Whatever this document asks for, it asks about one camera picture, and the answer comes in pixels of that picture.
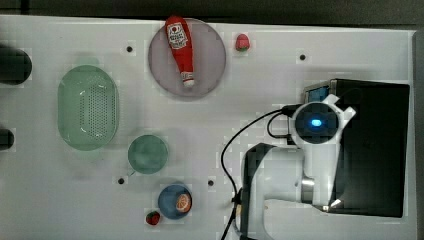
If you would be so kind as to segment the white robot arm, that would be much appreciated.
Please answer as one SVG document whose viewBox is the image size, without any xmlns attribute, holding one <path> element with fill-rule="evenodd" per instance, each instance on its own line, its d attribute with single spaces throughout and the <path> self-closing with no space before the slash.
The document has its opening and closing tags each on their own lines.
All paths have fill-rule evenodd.
<svg viewBox="0 0 424 240">
<path fill-rule="evenodd" d="M 258 143 L 244 155 L 240 190 L 240 240 L 271 240 L 265 202 L 282 200 L 324 207 L 331 202 L 345 127 L 356 115 L 333 94 L 322 101 L 286 105 L 287 145 Z"/>
</svg>

